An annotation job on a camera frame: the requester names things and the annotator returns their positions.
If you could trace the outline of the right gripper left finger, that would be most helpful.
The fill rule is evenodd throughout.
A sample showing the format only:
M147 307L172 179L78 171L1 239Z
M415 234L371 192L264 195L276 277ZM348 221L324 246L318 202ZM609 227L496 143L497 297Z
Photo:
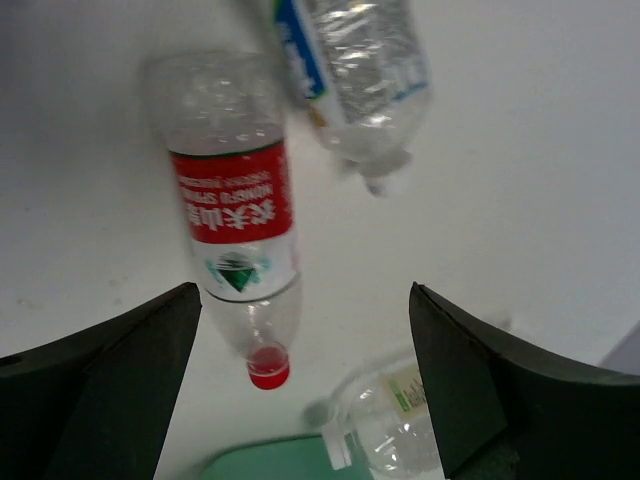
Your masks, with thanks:
M198 287L184 283L2 358L2 478L153 478L200 313Z

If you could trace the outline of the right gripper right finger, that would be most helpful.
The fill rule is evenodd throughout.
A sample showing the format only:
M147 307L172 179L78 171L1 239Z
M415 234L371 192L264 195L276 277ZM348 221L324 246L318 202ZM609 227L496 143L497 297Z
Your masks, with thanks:
M445 478L638 478L638 376L544 350L418 283L409 318Z

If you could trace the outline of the clear bottle blue green label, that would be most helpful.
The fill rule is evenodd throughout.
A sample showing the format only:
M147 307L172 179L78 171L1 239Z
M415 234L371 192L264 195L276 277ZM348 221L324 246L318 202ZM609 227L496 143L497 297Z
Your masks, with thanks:
M428 58L407 1L244 1L285 63L324 146L388 197L431 97Z

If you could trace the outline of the clear bottle red white label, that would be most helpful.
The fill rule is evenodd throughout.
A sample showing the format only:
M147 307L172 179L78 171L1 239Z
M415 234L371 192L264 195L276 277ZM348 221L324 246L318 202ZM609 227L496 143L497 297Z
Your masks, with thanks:
M209 51L144 71L168 151L203 302L259 389L281 387L302 310L283 105L267 59Z

